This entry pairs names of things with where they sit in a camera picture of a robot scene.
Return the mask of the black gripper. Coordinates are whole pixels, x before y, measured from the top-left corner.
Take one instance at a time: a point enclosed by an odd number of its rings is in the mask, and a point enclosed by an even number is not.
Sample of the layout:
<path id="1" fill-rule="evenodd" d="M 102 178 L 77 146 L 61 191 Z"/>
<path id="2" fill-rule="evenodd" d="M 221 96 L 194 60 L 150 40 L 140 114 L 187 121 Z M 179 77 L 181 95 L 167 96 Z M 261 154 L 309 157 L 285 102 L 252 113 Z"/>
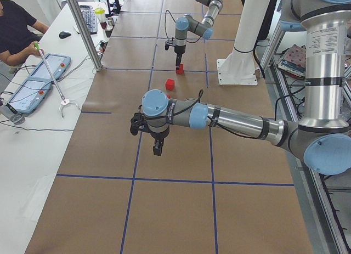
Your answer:
<path id="1" fill-rule="evenodd" d="M 185 45 L 179 46 L 175 45 L 174 46 L 174 52 L 177 54 L 176 56 L 176 67 L 180 67 L 181 61 L 182 61 L 182 54 L 185 53 Z"/>
<path id="2" fill-rule="evenodd" d="M 163 128 L 152 128 L 149 126 L 150 135 L 154 138 L 153 153 L 156 156 L 162 155 L 164 139 L 169 135 L 169 126 Z"/>

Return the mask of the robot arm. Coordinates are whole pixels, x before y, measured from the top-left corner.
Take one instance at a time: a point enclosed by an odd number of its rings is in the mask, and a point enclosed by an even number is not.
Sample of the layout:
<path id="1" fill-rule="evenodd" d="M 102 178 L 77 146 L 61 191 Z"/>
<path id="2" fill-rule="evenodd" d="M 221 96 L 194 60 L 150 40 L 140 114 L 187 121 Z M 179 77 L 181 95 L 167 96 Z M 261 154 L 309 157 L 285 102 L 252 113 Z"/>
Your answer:
<path id="1" fill-rule="evenodd" d="M 223 0 L 195 0 L 208 7 L 201 22 L 190 14 L 175 22 L 175 38 L 166 41 L 175 47 L 176 68 L 185 53 L 187 32 L 209 39 L 214 20 L 223 9 Z M 248 53 L 255 50 L 270 0 L 245 0 L 234 49 L 217 65 L 219 84 L 242 84 Z M 131 133 L 148 132 L 154 138 L 154 155 L 161 156 L 170 125 L 204 129 L 220 127 L 239 137 L 267 140 L 289 151 L 305 165 L 321 174 L 334 175 L 350 168 L 350 126 L 341 117 L 341 97 L 345 85 L 345 40 L 350 20 L 350 0 L 283 0 L 280 17 L 283 31 L 307 32 L 304 116 L 296 123 L 222 108 L 196 100 L 169 99 L 158 89 L 144 94 L 139 112 L 131 119 Z M 251 33 L 245 37 L 248 21 Z"/>
<path id="2" fill-rule="evenodd" d="M 186 50 L 188 32 L 200 38 L 210 39 L 213 34 L 213 25 L 217 15 L 223 8 L 223 0 L 195 0 L 208 9 L 201 21 L 195 20 L 190 14 L 185 14 L 176 19 L 175 36 L 173 39 L 174 52 L 176 53 L 176 70 L 180 69 L 182 56 Z"/>

